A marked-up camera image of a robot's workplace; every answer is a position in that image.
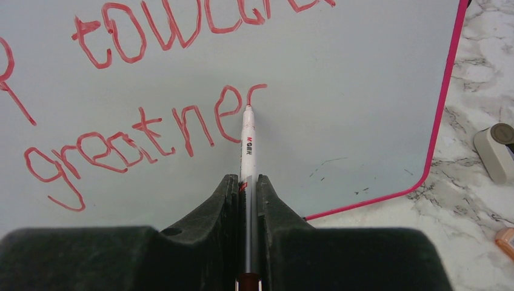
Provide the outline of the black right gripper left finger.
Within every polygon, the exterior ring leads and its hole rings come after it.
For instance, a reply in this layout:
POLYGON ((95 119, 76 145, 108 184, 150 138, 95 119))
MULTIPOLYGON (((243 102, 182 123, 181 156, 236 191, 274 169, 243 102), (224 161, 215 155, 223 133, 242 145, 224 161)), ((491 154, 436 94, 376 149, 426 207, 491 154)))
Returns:
POLYGON ((25 228, 1 240, 2 290, 234 290, 238 177, 165 228, 25 228))

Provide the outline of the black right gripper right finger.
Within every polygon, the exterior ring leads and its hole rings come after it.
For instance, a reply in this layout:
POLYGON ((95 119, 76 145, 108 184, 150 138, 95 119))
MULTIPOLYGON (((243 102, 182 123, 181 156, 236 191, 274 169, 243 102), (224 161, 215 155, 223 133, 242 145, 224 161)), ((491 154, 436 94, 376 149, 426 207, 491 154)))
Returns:
POLYGON ((311 226, 279 198, 268 176, 262 203, 264 290, 451 290, 428 237, 409 228, 311 226))

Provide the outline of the small whiteboard eraser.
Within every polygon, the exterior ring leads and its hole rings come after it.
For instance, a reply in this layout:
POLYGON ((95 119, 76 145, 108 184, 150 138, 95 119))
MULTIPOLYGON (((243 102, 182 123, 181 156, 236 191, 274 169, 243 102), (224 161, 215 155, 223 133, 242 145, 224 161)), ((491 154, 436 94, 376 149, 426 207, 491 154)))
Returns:
POLYGON ((497 184, 513 182, 513 127, 497 123, 476 133, 473 143, 489 176, 497 184))

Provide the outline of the orange rubber piece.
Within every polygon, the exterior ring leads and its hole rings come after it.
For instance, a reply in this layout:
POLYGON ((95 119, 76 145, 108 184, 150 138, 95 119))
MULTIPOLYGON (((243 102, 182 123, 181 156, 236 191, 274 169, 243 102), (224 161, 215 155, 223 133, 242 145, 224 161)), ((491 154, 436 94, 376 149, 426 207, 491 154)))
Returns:
POLYGON ((495 244, 506 254, 511 260, 514 260, 513 249, 513 227, 501 229, 495 236, 495 244))

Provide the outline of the red framed whiteboard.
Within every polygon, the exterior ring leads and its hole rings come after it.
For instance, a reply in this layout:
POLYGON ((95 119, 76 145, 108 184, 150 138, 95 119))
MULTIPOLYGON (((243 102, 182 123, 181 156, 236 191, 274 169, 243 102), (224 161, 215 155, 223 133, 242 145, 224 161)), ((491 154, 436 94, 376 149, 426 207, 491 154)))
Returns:
POLYGON ((256 165, 313 219, 426 179, 467 1, 2 1, 1 233, 162 229, 256 165))

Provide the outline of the red capped white marker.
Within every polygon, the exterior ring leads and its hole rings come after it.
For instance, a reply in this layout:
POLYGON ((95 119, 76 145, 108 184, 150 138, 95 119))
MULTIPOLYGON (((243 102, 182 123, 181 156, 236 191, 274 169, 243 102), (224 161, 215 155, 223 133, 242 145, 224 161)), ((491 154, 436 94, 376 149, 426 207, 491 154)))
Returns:
POLYGON ((258 196, 256 193, 255 117, 250 105, 242 116, 241 166, 239 175, 240 263, 238 290, 259 290, 258 196))

